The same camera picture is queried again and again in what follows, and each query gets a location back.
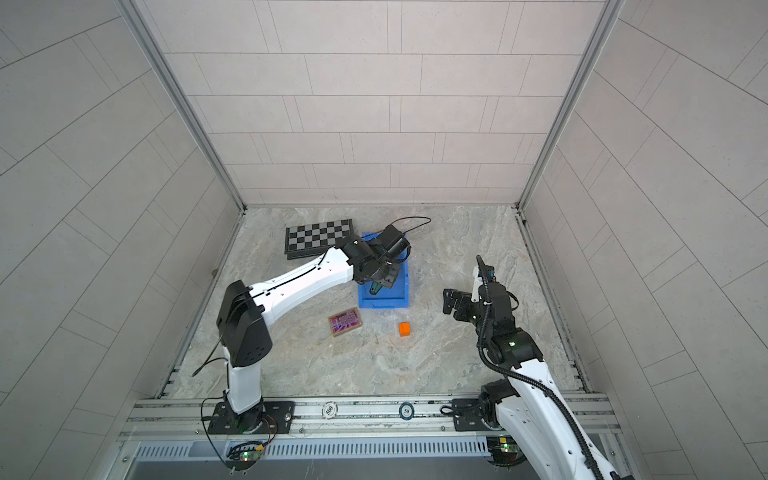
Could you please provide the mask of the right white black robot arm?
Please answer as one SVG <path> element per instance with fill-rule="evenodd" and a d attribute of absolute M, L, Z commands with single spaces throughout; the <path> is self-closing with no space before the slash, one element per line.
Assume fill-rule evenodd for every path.
<path fill-rule="evenodd" d="M 511 435 L 541 479 L 620 479 L 566 404 L 533 337 L 516 325 L 518 306 L 498 282 L 443 291 L 443 313 L 475 327 L 482 363 L 503 376 L 481 388 L 481 418 Z"/>

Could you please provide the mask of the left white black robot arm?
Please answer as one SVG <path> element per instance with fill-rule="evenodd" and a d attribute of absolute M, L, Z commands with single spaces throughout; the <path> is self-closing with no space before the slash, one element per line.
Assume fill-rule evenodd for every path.
<path fill-rule="evenodd" d="M 231 283 L 216 325 L 227 364 L 225 402 L 237 415 L 263 411 L 260 362 L 273 342 L 269 327 L 293 308 L 337 285 L 394 285 L 410 255 L 406 234 L 390 224 L 371 239 L 350 235 L 319 257 L 271 280 Z"/>

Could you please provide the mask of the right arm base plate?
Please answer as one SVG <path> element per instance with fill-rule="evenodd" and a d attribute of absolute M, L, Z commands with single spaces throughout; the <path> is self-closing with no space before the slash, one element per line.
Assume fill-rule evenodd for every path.
<path fill-rule="evenodd" d="M 454 398 L 448 406 L 447 415 L 452 418 L 457 432 L 501 431 L 499 425 L 490 423 L 484 417 L 483 405 L 478 398 Z"/>

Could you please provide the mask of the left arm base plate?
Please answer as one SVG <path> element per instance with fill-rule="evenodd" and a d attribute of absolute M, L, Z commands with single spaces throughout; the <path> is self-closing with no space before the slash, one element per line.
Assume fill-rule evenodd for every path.
<path fill-rule="evenodd" d="M 228 401 L 221 401 L 208 417 L 206 431 L 213 435 L 287 434 L 295 407 L 292 401 L 262 401 L 250 410 L 237 414 Z"/>

